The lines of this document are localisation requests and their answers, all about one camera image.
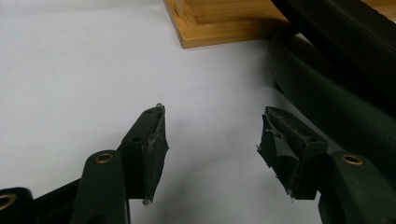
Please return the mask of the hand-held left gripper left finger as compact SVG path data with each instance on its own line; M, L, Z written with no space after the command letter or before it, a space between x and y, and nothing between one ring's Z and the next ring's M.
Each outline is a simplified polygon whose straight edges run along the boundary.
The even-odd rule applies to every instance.
M169 149L165 132L165 107L145 110L119 146L128 199L153 202Z

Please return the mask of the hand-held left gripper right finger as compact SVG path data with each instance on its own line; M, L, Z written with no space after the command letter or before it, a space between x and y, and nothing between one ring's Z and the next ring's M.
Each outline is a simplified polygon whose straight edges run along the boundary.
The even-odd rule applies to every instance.
M290 112L267 106L258 152L287 194L314 200L329 154L328 142Z

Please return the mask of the black slipper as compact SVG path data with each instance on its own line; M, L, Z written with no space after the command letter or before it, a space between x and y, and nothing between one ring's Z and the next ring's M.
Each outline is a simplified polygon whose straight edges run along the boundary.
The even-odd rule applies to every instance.
M396 23L363 0L272 0L270 71L290 101L396 187Z

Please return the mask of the bamboo shoe rack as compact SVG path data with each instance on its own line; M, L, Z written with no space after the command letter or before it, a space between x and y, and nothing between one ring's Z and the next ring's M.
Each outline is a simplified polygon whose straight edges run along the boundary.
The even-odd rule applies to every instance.
M293 25L333 45L396 37L396 0L163 0L185 49L269 38Z

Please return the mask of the white table cover sheet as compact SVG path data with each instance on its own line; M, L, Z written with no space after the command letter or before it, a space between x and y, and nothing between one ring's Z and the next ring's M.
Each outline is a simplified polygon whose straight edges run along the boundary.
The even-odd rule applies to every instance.
M257 148L262 114L289 109L264 40L183 49L163 0L0 0L0 189L43 195L165 107L169 150L133 224L320 224Z

